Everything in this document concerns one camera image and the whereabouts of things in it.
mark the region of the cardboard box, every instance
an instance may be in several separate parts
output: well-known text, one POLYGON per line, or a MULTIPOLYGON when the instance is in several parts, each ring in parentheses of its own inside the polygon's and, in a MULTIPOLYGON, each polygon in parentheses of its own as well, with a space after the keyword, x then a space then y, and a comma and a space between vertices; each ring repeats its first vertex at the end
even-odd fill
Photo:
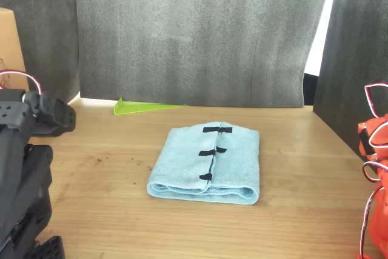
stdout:
MULTIPOLYGON (((5 69, 25 71, 15 16, 12 10, 0 8, 0 70, 5 69)), ((29 91, 27 77, 19 74, 0 75, 0 85, 29 91)))

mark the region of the white wire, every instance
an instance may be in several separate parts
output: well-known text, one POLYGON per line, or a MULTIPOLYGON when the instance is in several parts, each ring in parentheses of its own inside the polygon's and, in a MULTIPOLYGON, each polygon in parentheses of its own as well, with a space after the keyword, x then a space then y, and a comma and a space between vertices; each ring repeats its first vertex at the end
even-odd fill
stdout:
POLYGON ((385 122, 383 122, 382 124, 380 124, 380 125, 377 127, 377 129, 375 129, 375 131, 370 135, 370 137, 369 137, 369 144, 370 144, 373 148, 379 148, 379 149, 388 148, 388 145, 381 145, 381 146, 379 146, 379 145, 376 145, 376 144, 372 144, 372 139, 373 139, 373 137, 377 134, 377 132, 378 132, 381 128, 383 128, 383 127, 385 127, 385 126, 388 126, 388 121, 385 121, 385 122))
MULTIPOLYGON (((365 169, 365 166, 376 166, 377 168, 380 168, 380 169, 388 172, 388 167, 383 165, 383 164, 381 164, 381 163, 379 163, 379 162, 367 161, 367 162, 364 163, 364 166, 363 166, 364 169, 365 169)), ((380 179, 370 177, 366 173, 366 171, 364 171, 364 174, 368 178, 368 180, 373 181, 373 182, 380 182, 380 179)))
MULTIPOLYGON (((363 221, 363 227, 361 228, 361 230, 363 230, 365 227, 366 227, 366 220, 367 220, 367 210, 368 210, 368 205, 370 205, 372 203, 372 197, 375 195, 376 193, 373 191, 373 193, 370 195, 369 199, 368 199, 368 202, 366 203, 366 207, 365 207, 365 212, 364 212, 364 221, 363 221)), ((360 238, 360 256, 361 258, 364 258, 364 254, 363 254, 363 251, 361 250, 362 248, 362 245, 363 245, 363 233, 364 232, 361 232, 361 238, 360 238)))
POLYGON ((379 82, 379 83, 368 84, 368 85, 365 85, 365 87, 364 87, 364 89, 365 89, 365 94, 366 94, 366 99, 368 100, 368 104, 369 104, 370 111, 372 112, 372 114, 373 114, 376 118, 378 118, 378 115, 376 114, 375 109, 373 108, 372 100, 370 99, 370 96, 369 96, 369 93, 368 93, 368 88, 369 88, 369 87, 375 87, 375 86, 384 86, 384 87, 388 87, 388 84, 387 84, 387 83, 379 82))
POLYGON ((14 71, 14 70, 3 70, 3 71, 0 71, 0 75, 11 74, 11 73, 24 75, 24 76, 27 76, 27 77, 31 78, 35 82, 35 84, 36 84, 36 86, 38 88, 39 94, 42 94, 41 85, 39 84, 38 80, 36 80, 35 77, 31 76, 30 74, 27 74, 27 73, 21 72, 21 71, 14 71))

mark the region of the towel fold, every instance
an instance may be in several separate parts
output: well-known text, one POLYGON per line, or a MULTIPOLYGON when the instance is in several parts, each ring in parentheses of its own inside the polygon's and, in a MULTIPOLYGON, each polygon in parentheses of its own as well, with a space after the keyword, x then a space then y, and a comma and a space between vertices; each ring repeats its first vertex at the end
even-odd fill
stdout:
POLYGON ((259 198, 259 132, 212 122, 172 129, 151 173, 154 197, 253 204, 259 198))

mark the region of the cable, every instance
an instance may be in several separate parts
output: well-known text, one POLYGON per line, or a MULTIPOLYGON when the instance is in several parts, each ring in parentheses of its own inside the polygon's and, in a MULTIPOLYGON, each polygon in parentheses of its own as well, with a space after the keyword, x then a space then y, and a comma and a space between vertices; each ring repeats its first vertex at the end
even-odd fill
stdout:
POLYGON ((1 70, 1 71, 0 71, 0 75, 3 75, 3 74, 11 74, 11 73, 21 74, 21 75, 24 75, 24 76, 27 76, 27 77, 31 78, 31 79, 35 82, 35 84, 36 84, 36 86, 37 86, 37 88, 38 88, 38 93, 39 93, 39 94, 42 94, 42 87, 41 87, 41 85, 39 84, 38 80, 35 79, 34 76, 32 76, 32 75, 30 75, 30 74, 27 74, 27 73, 25 73, 25 72, 23 72, 23 71, 17 71, 17 70, 1 70))
POLYGON ((378 82, 378 83, 372 83, 372 84, 365 85, 365 94, 366 94, 366 99, 368 100, 370 111, 373 113, 373 115, 376 118, 378 118, 376 111, 375 111, 375 108, 373 107, 372 100, 370 99, 369 90, 368 90, 369 87, 374 87, 374 86, 388 87, 388 83, 378 82))
POLYGON ((375 191, 373 191, 373 193, 371 194, 371 196, 368 199, 368 202, 366 203, 363 228, 361 229, 361 238, 360 238, 360 257, 361 257, 361 259, 364 259, 364 239, 365 239, 366 225, 368 224, 370 205, 372 204, 372 200, 375 197, 376 193, 379 192, 381 189, 384 189, 384 186, 380 186, 375 191))
POLYGON ((380 182, 380 179, 378 179, 378 178, 371 178, 371 177, 366 173, 366 170, 365 170, 365 167, 366 167, 366 166, 375 166, 375 167, 380 168, 381 170, 383 170, 383 171, 385 171, 385 172, 388 172, 388 167, 385 166, 385 165, 380 164, 379 162, 373 162, 373 161, 365 162, 364 165, 363 165, 363 173, 364 173, 366 179, 368 179, 370 182, 377 183, 377 182, 380 182))
POLYGON ((375 129, 375 130, 373 131, 373 133, 370 135, 370 137, 369 137, 369 144, 370 144, 373 148, 380 148, 380 149, 382 149, 382 148, 388 148, 388 143, 385 143, 385 144, 374 144, 374 143, 372 143, 373 137, 377 134, 377 132, 378 132, 381 128, 383 128, 383 127, 385 127, 385 126, 388 126, 388 121, 385 121, 385 122, 383 122, 382 124, 380 124, 380 125, 377 127, 377 129, 375 129))

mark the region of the gray foam backdrop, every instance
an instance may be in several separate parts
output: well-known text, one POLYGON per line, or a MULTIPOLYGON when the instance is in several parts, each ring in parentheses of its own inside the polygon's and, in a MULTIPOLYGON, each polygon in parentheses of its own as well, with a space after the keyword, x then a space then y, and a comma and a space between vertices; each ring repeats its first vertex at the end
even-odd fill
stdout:
POLYGON ((15 13, 26 71, 70 101, 79 92, 75 0, 0 0, 0 7, 15 13))
POLYGON ((77 0, 81 96, 301 107, 324 0, 77 0))
MULTIPOLYGON (((366 84, 388 82, 388 0, 334 0, 314 112, 360 154, 358 123, 373 118, 366 84)), ((370 90, 379 116, 388 89, 370 90)))

